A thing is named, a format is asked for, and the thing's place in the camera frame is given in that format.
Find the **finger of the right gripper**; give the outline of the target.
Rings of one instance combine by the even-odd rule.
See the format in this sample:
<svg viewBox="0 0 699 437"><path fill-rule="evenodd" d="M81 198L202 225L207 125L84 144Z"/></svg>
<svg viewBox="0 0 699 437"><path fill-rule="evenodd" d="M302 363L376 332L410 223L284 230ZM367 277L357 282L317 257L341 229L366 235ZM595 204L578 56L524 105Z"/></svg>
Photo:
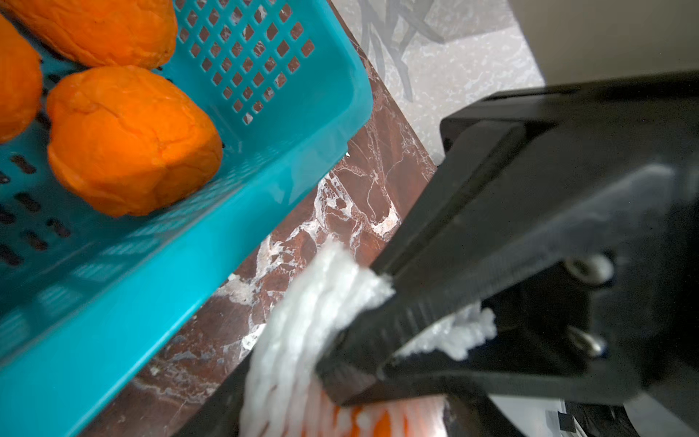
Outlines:
<svg viewBox="0 0 699 437"><path fill-rule="evenodd" d="M373 268L395 294L343 329L316 373L342 405L483 391L617 404L642 388L638 350L599 300L635 218L453 218L398 234Z"/></svg>

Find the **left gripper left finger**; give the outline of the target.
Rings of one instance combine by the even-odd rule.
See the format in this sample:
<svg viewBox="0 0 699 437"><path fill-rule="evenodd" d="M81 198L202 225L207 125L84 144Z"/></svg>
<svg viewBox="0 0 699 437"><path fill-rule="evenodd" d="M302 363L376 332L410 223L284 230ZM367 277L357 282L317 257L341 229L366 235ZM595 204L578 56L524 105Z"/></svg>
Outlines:
<svg viewBox="0 0 699 437"><path fill-rule="evenodd" d="M202 407L175 433L181 436L238 436L244 404L249 354Z"/></svg>

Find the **netted orange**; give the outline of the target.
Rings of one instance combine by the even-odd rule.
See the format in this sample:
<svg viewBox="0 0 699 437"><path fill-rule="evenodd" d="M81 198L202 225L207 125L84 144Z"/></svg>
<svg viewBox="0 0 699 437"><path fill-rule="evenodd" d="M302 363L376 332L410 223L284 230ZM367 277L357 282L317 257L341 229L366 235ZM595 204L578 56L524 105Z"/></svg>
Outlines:
<svg viewBox="0 0 699 437"><path fill-rule="evenodd" d="M177 48L171 1L3 1L1 10L86 67L151 70L167 64Z"/></svg>
<svg viewBox="0 0 699 437"><path fill-rule="evenodd" d="M319 382L309 388L304 436L445 436L443 395L353 407L333 403Z"/></svg>

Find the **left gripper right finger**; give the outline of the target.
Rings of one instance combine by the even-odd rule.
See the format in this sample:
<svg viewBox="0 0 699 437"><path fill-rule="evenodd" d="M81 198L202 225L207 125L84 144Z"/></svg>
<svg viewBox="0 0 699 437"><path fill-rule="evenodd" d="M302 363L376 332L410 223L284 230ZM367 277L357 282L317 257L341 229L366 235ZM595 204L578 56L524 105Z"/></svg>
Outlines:
<svg viewBox="0 0 699 437"><path fill-rule="evenodd" d="M449 437L524 437L489 397L447 396L443 422Z"/></svg>

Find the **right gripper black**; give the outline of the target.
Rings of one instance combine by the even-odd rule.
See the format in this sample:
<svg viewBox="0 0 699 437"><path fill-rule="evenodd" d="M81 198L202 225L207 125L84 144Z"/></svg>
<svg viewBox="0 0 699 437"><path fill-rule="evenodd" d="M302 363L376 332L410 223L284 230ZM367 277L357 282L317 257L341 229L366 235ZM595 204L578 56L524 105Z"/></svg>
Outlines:
<svg viewBox="0 0 699 437"><path fill-rule="evenodd" d="M371 264L396 275L454 219L631 218L599 300L637 348L638 433L698 433L698 76L503 92L441 123L444 162Z"/></svg>

